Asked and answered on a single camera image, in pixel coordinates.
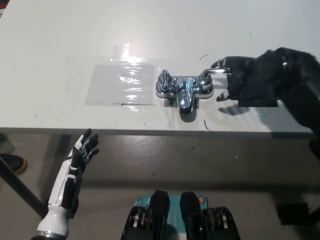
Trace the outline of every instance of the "gray floor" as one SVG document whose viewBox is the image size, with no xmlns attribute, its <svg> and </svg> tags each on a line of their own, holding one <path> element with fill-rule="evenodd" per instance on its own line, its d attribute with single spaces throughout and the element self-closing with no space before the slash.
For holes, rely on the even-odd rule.
<svg viewBox="0 0 320 240">
<path fill-rule="evenodd" d="M 20 179 L 49 196 L 77 136 L 11 134 L 0 151 L 29 161 Z M 83 176 L 69 240 L 119 240 L 136 198 L 154 190 L 207 194 L 233 213 L 243 240 L 320 239 L 319 225 L 281 226 L 275 204 L 320 205 L 320 162 L 307 140 L 101 136 Z M 0 179 L 0 239 L 30 239 L 40 218 Z"/>
</svg>

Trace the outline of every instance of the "faucet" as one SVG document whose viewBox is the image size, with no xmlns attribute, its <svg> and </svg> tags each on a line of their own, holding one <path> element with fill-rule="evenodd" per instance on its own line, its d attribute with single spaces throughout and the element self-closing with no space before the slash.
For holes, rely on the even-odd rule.
<svg viewBox="0 0 320 240">
<path fill-rule="evenodd" d="M 211 75 L 217 73 L 232 74 L 229 68 L 208 68 L 199 76 L 171 76 L 168 70 L 162 70 L 155 85 L 155 93 L 169 101 L 176 100 L 180 113 L 191 113 L 195 99 L 208 99 L 214 94 Z"/>
</svg>

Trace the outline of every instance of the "robotic hand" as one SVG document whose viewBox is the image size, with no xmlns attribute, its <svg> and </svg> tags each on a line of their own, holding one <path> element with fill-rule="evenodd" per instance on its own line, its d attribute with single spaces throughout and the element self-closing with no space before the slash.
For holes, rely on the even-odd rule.
<svg viewBox="0 0 320 240">
<path fill-rule="evenodd" d="M 91 129 L 74 144 L 67 159 L 62 163 L 48 201 L 48 213 L 37 227 L 32 240 L 65 240 L 69 233 L 68 221 L 79 205 L 82 174 L 92 157 L 99 152 L 98 135 L 89 138 Z"/>
<path fill-rule="evenodd" d="M 236 79 L 217 97 L 225 101 L 236 95 L 246 79 L 267 82 L 295 120 L 320 137 L 320 64 L 309 53 L 280 47 L 261 56 L 227 56 L 211 68 L 228 68 Z"/>
</svg>

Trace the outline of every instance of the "shoe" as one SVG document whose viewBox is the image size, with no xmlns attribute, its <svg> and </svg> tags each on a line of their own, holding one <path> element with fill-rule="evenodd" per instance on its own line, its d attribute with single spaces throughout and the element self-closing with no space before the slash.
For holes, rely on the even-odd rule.
<svg viewBox="0 0 320 240">
<path fill-rule="evenodd" d="M 8 153 L 0 153 L 0 157 L 3 158 L 5 163 L 11 168 L 11 170 L 19 175 L 23 173 L 28 166 L 27 160 L 23 159 L 20 156 L 12 155 Z"/>
</svg>

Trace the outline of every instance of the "white robotic arm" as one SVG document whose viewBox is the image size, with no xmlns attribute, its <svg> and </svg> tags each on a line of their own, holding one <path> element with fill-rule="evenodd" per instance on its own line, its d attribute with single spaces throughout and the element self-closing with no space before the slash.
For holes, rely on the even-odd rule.
<svg viewBox="0 0 320 240">
<path fill-rule="evenodd" d="M 79 205 L 82 174 L 91 158 L 99 152 L 99 149 L 95 148 L 98 135 L 89 138 L 90 134 L 91 129 L 88 129 L 80 136 L 62 163 L 48 201 L 48 213 L 38 225 L 37 236 L 32 240 L 67 238 L 68 221 L 74 217 Z"/>
</svg>

